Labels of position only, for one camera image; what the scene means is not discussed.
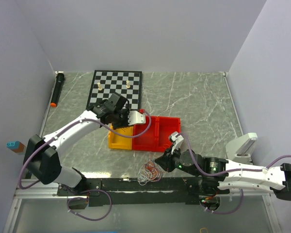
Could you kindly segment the yellow plastic bin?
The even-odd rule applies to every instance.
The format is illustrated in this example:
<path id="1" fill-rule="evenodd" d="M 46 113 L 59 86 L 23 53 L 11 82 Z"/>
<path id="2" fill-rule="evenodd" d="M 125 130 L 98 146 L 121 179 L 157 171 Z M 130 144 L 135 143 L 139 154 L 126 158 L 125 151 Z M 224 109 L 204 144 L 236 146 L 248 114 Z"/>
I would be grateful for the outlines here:
<path id="1" fill-rule="evenodd" d="M 133 126 L 126 128 L 114 129 L 113 125 L 110 128 L 125 136 L 133 136 Z M 125 138 L 109 131 L 108 147 L 113 150 L 132 150 L 132 138 Z"/>

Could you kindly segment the red bin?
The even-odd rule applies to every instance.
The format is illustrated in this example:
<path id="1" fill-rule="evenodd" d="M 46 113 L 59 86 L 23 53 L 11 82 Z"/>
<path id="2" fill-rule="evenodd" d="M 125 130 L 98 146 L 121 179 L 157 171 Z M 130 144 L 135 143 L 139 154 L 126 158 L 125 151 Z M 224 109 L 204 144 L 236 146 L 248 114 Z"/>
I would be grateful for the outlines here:
<path id="1" fill-rule="evenodd" d="M 172 143 L 169 136 L 174 132 L 180 132 L 181 122 L 178 117 L 158 117 L 159 129 L 158 129 L 158 152 L 164 152 L 169 148 Z"/>
<path id="2" fill-rule="evenodd" d="M 132 139 L 132 149 L 140 151 L 158 151 L 159 142 L 159 120 L 157 116 L 151 117 L 149 129 L 141 136 Z"/>

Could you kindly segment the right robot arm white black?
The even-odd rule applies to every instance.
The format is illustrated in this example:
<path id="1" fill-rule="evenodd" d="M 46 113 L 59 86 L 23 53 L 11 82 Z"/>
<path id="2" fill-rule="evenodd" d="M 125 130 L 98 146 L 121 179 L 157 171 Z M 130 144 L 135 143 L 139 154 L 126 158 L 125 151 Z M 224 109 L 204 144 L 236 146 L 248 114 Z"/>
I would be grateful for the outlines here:
<path id="1" fill-rule="evenodd" d="M 280 200 L 291 201 L 291 164 L 254 166 L 217 157 L 203 157 L 193 150 L 166 149 L 155 159 L 164 171 L 179 169 L 199 177 L 199 190 L 213 193 L 217 190 L 252 189 L 274 193 Z"/>

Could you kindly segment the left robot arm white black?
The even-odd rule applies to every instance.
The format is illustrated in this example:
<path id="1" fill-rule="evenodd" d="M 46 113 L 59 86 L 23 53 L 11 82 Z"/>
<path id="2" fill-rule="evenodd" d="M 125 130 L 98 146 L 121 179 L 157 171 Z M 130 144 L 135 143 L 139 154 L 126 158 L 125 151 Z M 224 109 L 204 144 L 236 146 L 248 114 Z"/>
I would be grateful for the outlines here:
<path id="1" fill-rule="evenodd" d="M 27 169 L 38 182 L 58 183 L 68 186 L 75 195 L 81 195 L 87 188 L 87 178 L 77 169 L 61 164 L 60 156 L 89 133 L 100 128 L 124 128 L 131 126 L 129 100 L 118 93 L 108 99 L 91 103 L 76 119 L 62 128 L 43 137 L 32 136 L 27 144 L 23 166 L 18 177 L 18 186 L 25 189 L 21 179 Z"/>

